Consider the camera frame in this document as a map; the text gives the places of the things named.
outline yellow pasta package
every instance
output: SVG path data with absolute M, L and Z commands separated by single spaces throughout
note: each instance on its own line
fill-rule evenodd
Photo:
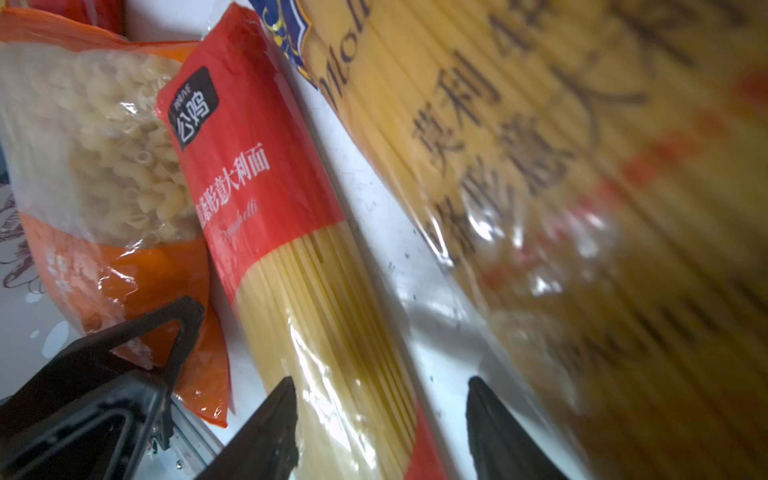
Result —
M 292 376 L 297 478 L 445 480 L 429 424 L 259 18 L 230 6 L 157 97 L 269 391 Z
M 768 477 L 768 10 L 252 0 L 600 478 Z
M 73 326 L 93 333 L 182 296 L 207 306 L 205 239 L 178 158 L 154 115 L 196 43 L 131 44 L 27 8 L 0 9 L 0 141 L 29 250 Z M 118 349 L 164 366 L 178 325 Z M 226 426 L 229 360 L 208 308 L 176 387 Z

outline macaroni package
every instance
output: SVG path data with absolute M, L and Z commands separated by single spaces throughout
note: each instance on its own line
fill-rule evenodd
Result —
M 444 480 L 402 354 L 258 16 L 231 5 L 157 98 L 297 477 Z
M 600 478 L 768 477 L 750 0 L 251 0 Z
M 162 122 L 159 90 L 195 44 L 129 44 L 31 9 L 0 10 L 0 139 L 29 249 L 51 298 L 85 333 L 188 295 L 208 304 L 208 256 Z M 178 326 L 116 353 L 162 366 Z M 226 425 L 227 349 L 207 310 L 176 393 Z

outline spaghetti noodle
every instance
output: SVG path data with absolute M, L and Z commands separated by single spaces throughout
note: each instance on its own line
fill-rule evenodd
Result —
M 296 383 L 298 476 L 442 480 L 396 340 L 258 21 L 230 6 L 157 104 L 264 385 Z
M 768 475 L 763 4 L 267 3 L 602 478 Z

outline red label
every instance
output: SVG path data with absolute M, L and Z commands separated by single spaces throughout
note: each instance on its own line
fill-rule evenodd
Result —
M 442 461 L 437 454 L 432 430 L 421 406 L 416 413 L 416 440 L 413 444 L 413 456 L 408 466 L 405 480 L 447 480 L 448 476 L 442 467 Z
M 229 9 L 157 96 L 230 302 L 260 258 L 344 220 L 259 25 Z

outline pasta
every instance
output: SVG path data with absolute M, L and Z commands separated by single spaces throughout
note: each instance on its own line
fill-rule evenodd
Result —
M 166 198 L 151 173 L 167 164 L 157 149 L 170 147 L 150 143 L 149 132 L 161 125 L 156 95 L 195 47 L 134 45 L 36 9 L 0 8 L 0 143 L 25 246 L 50 299 L 83 333 L 182 296 L 206 307 L 174 394 L 201 418 L 226 426 L 227 350 L 208 306 L 205 240 L 187 192 L 170 182 L 177 191 Z M 152 60 L 158 55 L 168 59 Z M 151 81 L 145 64 L 159 65 Z M 177 329 L 161 327 L 114 352 L 161 366 L 176 339 Z
M 269 253 L 243 276 L 233 306 L 265 385 L 290 374 L 313 396 L 300 402 L 300 438 L 321 442 L 331 430 L 349 440 L 305 448 L 299 478 L 403 478 L 415 441 L 414 393 L 349 225 Z
M 287 375 L 296 384 L 296 477 L 444 480 L 396 338 L 256 19 L 230 6 L 157 107 L 266 389 Z M 216 115 L 210 89 L 191 80 L 204 81 L 202 66 Z M 176 128 L 195 107 L 204 126 L 185 144 Z
M 93 201 L 104 202 L 106 208 L 90 210 L 87 230 L 91 234 L 101 231 L 100 241 L 116 244 L 145 238 L 153 230 L 163 230 L 156 236 L 161 241 L 174 241 L 174 234 L 175 240 L 198 235 L 194 227 L 167 226 L 169 221 L 194 219 L 195 213 L 186 208 L 191 200 L 170 138 L 152 112 L 157 92 L 179 64 L 132 52 L 73 53 L 35 47 L 37 56 L 58 58 L 51 63 L 55 67 L 50 72 L 36 73 L 31 90 L 38 95 L 29 98 L 28 104 L 41 107 L 51 102 L 49 109 L 66 111 L 71 125 L 79 130 L 66 163 L 74 170 L 62 172 L 57 184 L 67 177 L 82 184 L 75 189 L 86 193 L 76 200 L 81 210 Z M 20 45 L 13 48 L 24 49 Z M 50 94 L 41 95 L 47 88 Z M 19 89 L 19 102 L 24 101 L 24 94 Z M 47 170 L 52 175 L 45 158 L 40 155 L 27 162 L 25 172 L 35 175 Z
M 155 191 L 163 194 L 165 198 L 157 205 L 157 218 L 159 220 L 169 220 L 176 217 L 184 208 L 184 191 L 173 182 L 162 182 L 153 185 Z
M 768 477 L 764 2 L 252 3 L 596 475 Z

